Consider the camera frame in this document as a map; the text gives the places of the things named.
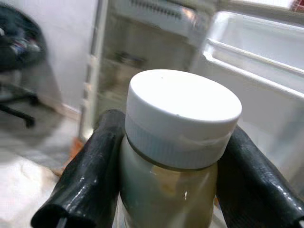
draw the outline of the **chair leg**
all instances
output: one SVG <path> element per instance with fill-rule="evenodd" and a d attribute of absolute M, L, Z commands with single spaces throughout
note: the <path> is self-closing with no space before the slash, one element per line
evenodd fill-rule
<path fill-rule="evenodd" d="M 14 110 L 12 108 L 9 108 L 9 107 L 1 105 L 1 104 L 0 104 L 0 111 L 4 111 L 4 112 L 6 112 L 6 113 L 8 113 L 10 115 L 14 115 L 16 117 L 24 119 L 25 120 L 25 125 L 26 125 L 27 128 L 35 126 L 35 119 L 32 116 L 30 116 L 30 115 L 27 115 L 25 113 L 16 111 L 16 110 Z"/>

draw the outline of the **plastic jar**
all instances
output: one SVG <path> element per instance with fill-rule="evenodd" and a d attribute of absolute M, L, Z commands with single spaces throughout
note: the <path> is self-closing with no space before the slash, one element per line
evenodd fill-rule
<path fill-rule="evenodd" d="M 217 160 L 241 110 L 230 90 L 198 75 L 135 75 L 120 152 L 118 227 L 209 227 Z"/>

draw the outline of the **open refrigerator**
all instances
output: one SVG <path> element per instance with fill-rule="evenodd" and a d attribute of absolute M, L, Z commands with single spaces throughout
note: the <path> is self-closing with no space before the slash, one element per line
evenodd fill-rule
<path fill-rule="evenodd" d="M 238 124 L 304 198 L 303 27 L 304 14 L 239 0 L 100 0 L 79 139 L 125 111 L 135 74 L 192 72 L 239 97 Z"/>

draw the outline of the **white wall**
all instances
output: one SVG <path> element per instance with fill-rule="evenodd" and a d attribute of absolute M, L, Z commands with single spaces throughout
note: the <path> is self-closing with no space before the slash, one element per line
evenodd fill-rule
<path fill-rule="evenodd" d="M 47 62 L 24 71 L 24 83 L 50 105 L 80 108 L 97 0 L 1 0 L 33 18 Z"/>

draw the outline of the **yellowish liquid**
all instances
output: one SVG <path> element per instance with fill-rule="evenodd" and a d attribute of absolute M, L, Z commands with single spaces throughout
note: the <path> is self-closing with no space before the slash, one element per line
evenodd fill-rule
<path fill-rule="evenodd" d="M 127 228 L 208 228 L 217 164 L 172 171 L 146 161 L 123 139 L 120 194 Z"/>

